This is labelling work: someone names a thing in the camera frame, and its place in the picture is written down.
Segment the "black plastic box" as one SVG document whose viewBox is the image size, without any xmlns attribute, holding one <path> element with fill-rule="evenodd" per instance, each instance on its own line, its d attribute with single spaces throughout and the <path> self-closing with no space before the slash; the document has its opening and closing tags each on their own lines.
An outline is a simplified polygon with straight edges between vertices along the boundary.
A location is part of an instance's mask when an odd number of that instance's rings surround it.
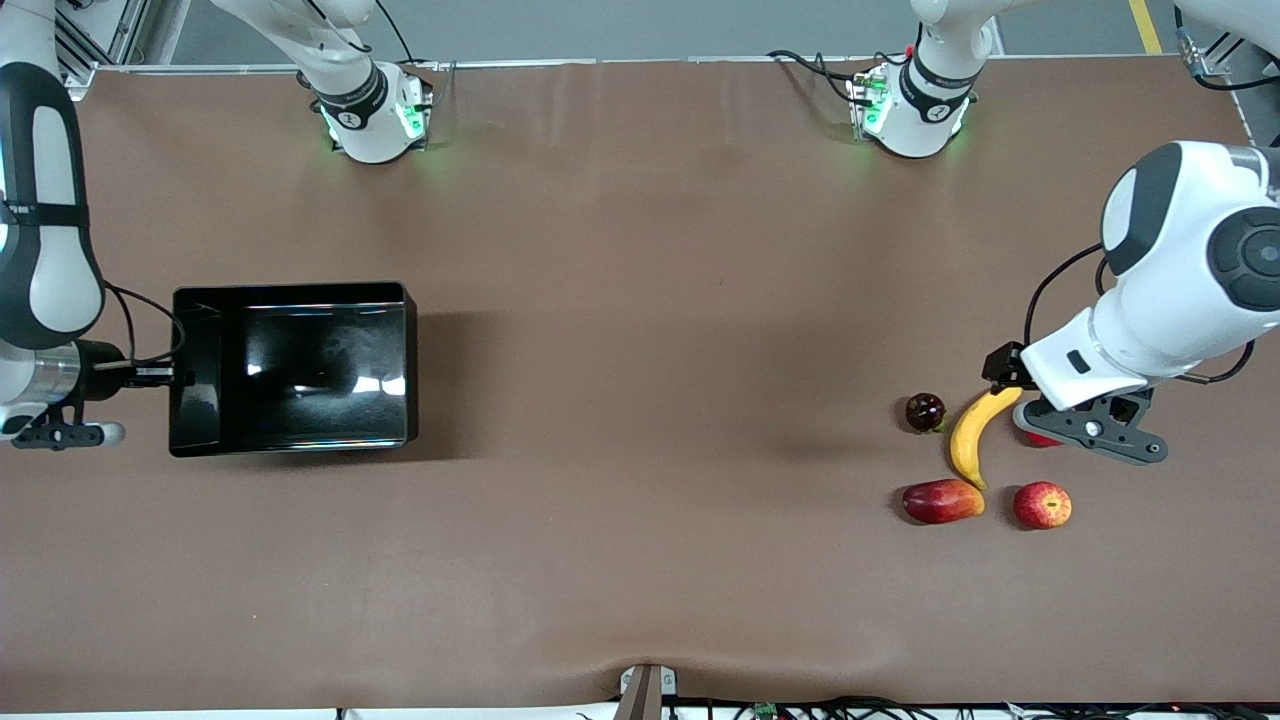
<svg viewBox="0 0 1280 720">
<path fill-rule="evenodd" d="M 183 287 L 175 457 L 398 448 L 419 436 L 419 316 L 394 281 Z"/>
</svg>

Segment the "aluminium frame profile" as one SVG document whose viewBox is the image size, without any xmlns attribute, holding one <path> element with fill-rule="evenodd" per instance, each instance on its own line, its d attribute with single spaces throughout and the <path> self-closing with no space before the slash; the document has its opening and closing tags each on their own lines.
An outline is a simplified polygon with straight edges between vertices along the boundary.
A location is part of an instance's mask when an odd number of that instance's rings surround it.
<svg viewBox="0 0 1280 720">
<path fill-rule="evenodd" d="M 138 64 L 157 0 L 55 0 L 55 47 L 64 86 L 83 95 L 101 67 Z"/>
</svg>

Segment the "aluminium frame corner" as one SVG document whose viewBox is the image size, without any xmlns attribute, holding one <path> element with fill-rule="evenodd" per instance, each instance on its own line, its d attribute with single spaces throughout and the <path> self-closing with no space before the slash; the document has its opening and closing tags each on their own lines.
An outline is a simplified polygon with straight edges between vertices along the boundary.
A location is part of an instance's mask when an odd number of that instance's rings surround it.
<svg viewBox="0 0 1280 720">
<path fill-rule="evenodd" d="M 1249 44 L 1230 31 L 1206 31 L 1181 27 L 1178 31 L 1179 51 L 1193 79 L 1211 85 L 1229 85 L 1233 58 Z"/>
</svg>

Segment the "red yellow apple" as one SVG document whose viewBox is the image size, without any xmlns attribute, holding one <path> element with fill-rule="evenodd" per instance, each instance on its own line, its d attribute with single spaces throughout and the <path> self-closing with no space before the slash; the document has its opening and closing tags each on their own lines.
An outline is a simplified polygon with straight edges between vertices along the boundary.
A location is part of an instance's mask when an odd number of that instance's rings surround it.
<svg viewBox="0 0 1280 720">
<path fill-rule="evenodd" d="M 1073 501 L 1061 486 L 1038 480 L 1015 492 L 1012 514 L 1027 529 L 1051 530 L 1062 527 L 1070 519 Z"/>
</svg>

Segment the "yellow banana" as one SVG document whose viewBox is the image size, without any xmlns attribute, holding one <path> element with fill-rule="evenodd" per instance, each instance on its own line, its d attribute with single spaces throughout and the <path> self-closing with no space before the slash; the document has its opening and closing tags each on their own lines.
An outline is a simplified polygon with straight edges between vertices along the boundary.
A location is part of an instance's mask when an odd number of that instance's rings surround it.
<svg viewBox="0 0 1280 720">
<path fill-rule="evenodd" d="M 951 466 L 960 479 L 979 492 L 988 489 L 980 471 L 980 442 L 986 428 L 1014 407 L 1023 395 L 1021 387 L 987 389 L 970 401 L 952 425 L 948 438 Z"/>
</svg>

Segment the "metal table edge rail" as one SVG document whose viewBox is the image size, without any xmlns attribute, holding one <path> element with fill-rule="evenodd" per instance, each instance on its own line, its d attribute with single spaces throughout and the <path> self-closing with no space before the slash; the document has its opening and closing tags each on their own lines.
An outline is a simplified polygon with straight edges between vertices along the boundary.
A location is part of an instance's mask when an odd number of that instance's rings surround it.
<svg viewBox="0 0 1280 720">
<path fill-rule="evenodd" d="M 1175 53 L 1160 54 L 996 54 L 991 61 L 1021 61 L 1021 60 L 1102 60 L 1102 59 L 1156 59 L 1171 58 L 1175 61 L 1180 56 Z M 415 70 L 454 70 L 454 69 L 524 69 L 564 65 L 600 65 L 600 64 L 660 64 L 660 63 L 771 63 L 773 59 L 765 55 L 744 56 L 686 56 L 686 58 L 657 58 L 657 59 L 594 59 L 594 58 L 558 58 L 541 60 L 494 60 L 494 61 L 402 61 L 401 65 Z M 131 65 L 101 65 L 97 64 L 90 72 L 92 76 L 104 72 L 116 72 L 136 76 L 256 76 L 256 74 L 287 74 L 297 70 L 297 67 L 288 63 L 256 63 L 256 64 L 131 64 Z"/>
</svg>

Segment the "red mango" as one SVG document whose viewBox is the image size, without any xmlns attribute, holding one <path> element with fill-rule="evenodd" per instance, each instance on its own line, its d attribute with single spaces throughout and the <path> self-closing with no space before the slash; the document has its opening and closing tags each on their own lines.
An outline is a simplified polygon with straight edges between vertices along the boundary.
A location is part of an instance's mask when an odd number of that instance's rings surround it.
<svg viewBox="0 0 1280 720">
<path fill-rule="evenodd" d="M 905 514 L 925 525 L 942 525 L 978 518 L 986 511 L 982 491 L 966 480 L 942 479 L 906 487 L 901 493 Z"/>
</svg>

